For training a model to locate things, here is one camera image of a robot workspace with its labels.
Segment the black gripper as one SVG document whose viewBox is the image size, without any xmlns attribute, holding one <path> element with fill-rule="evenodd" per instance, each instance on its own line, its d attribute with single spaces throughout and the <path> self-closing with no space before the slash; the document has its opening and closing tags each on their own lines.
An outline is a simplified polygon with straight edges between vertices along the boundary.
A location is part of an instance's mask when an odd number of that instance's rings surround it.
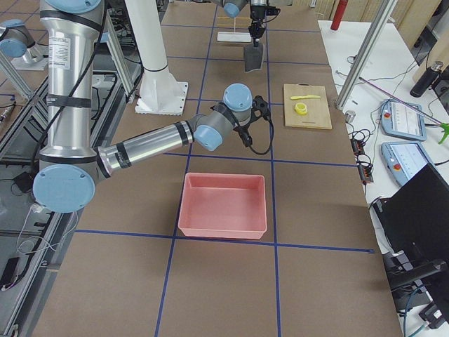
<svg viewBox="0 0 449 337">
<path fill-rule="evenodd" d="M 267 17 L 267 5 L 258 4 L 250 5 L 250 18 L 252 20 L 248 31 L 250 33 L 251 39 L 254 46 L 259 45 L 259 41 L 265 32 L 265 26 L 263 22 Z"/>
</svg>

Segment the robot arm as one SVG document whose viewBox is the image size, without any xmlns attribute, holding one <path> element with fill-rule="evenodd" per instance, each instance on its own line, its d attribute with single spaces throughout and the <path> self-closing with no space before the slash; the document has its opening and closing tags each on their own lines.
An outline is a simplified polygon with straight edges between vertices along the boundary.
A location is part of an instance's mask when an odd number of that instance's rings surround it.
<svg viewBox="0 0 449 337">
<path fill-rule="evenodd" d="M 96 185 L 113 172 L 147 158 L 198 143 L 213 151 L 250 121 L 253 97 L 243 84 L 228 86 L 211 113 L 148 131 L 109 147 L 92 147 L 93 58 L 106 28 L 104 1 L 42 1 L 48 31 L 48 126 L 33 161 L 39 170 L 32 191 L 50 211 L 85 207 Z"/>
<path fill-rule="evenodd" d="M 250 20 L 251 24 L 248 27 L 248 33 L 236 32 L 236 26 L 234 26 L 233 32 L 218 32 L 217 41 L 218 42 L 235 42 L 243 43 L 250 41 L 253 43 L 254 47 L 258 47 L 260 44 L 260 38 L 264 34 L 264 20 L 266 18 L 266 12 L 268 9 L 269 2 L 263 0 L 251 0 L 251 1 L 238 1 L 238 0 L 224 0 L 224 1 L 213 1 L 213 3 L 222 7 L 225 15 L 228 18 L 234 20 L 236 23 L 236 18 L 239 13 L 248 4 L 250 6 Z"/>
</svg>

